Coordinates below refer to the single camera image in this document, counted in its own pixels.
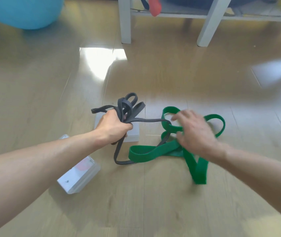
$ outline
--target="blue ball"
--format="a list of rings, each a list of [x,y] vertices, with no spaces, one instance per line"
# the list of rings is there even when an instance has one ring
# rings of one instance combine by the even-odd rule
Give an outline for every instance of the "blue ball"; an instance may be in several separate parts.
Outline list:
[[[39,29],[57,20],[64,0],[0,0],[0,22],[21,29]]]

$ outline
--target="white packaging box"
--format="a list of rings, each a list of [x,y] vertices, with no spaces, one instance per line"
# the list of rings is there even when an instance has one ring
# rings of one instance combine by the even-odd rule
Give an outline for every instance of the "white packaging box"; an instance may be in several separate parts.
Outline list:
[[[63,135],[60,139],[68,137],[68,135]],[[90,156],[87,156],[57,181],[67,194],[78,193],[100,169],[101,167]]]
[[[100,119],[104,115],[104,112],[99,112],[95,115],[95,124],[94,124],[94,129],[98,125]],[[127,131],[127,137],[125,137],[124,142],[136,142],[139,141],[139,123],[138,122],[133,122],[133,129],[130,131]]]

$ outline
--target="resistance band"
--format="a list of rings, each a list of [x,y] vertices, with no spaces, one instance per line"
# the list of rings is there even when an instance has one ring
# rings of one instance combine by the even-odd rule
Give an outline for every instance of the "resistance band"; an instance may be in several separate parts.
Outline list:
[[[138,97],[135,93],[129,93],[126,97],[120,98],[117,101],[117,106],[113,105],[105,105],[103,107],[91,109],[93,114],[98,112],[107,112],[107,109],[114,108],[117,112],[117,116],[123,123],[132,123],[132,122],[161,122],[162,127],[165,131],[161,134],[161,142],[157,146],[142,146],[142,145],[134,145],[129,149],[128,158],[130,160],[127,161],[118,161],[117,156],[119,155],[119,151],[122,147],[122,143],[124,141],[124,137],[122,137],[117,144],[116,150],[114,152],[114,161],[118,165],[128,165],[133,163],[141,163],[151,161],[159,156],[176,156],[183,157],[188,165],[190,174],[192,179],[196,184],[206,184],[206,176],[207,176],[207,165],[208,161],[199,157],[196,162],[194,155],[188,152],[185,148],[183,148],[177,140],[172,140],[167,142],[171,133],[177,133],[178,131],[183,131],[181,126],[174,126],[171,124],[169,120],[165,119],[165,114],[177,114],[180,110],[174,106],[168,106],[163,109],[161,119],[144,119],[137,118],[136,116],[145,108],[145,103],[140,102],[137,105]],[[215,137],[220,136],[225,129],[225,120],[217,114],[210,114],[204,116],[206,121],[211,119],[220,119],[223,122],[223,127],[221,131],[215,134]]]

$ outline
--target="green band loop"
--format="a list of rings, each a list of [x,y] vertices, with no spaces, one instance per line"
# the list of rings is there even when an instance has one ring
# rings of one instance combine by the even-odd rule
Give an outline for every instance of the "green band loop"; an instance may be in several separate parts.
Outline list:
[[[167,113],[177,114],[180,110],[174,106],[168,106],[163,109],[162,119],[165,119],[164,115]],[[225,129],[225,120],[222,116],[217,114],[210,114],[204,116],[205,121],[211,119],[219,119],[223,122],[223,127],[220,132],[215,134],[215,137],[219,137]],[[174,126],[165,121],[161,122],[162,127],[166,130],[161,134],[163,139],[168,133],[177,133],[183,131],[181,126]],[[194,154],[183,148],[177,140],[166,142],[160,146],[131,146],[129,149],[128,158],[136,163],[151,161],[159,156],[176,156],[183,157],[188,165],[192,179],[196,184],[206,184],[207,166],[208,161],[199,157],[198,161],[195,160]]]

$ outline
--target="white furniture leg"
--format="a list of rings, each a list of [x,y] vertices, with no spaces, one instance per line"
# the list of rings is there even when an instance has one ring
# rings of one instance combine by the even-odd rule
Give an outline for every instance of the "white furniture leg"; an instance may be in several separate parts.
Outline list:
[[[131,0],[119,0],[119,24],[122,43],[130,44],[131,38]]]
[[[199,34],[198,46],[208,46],[231,0],[214,0]]]

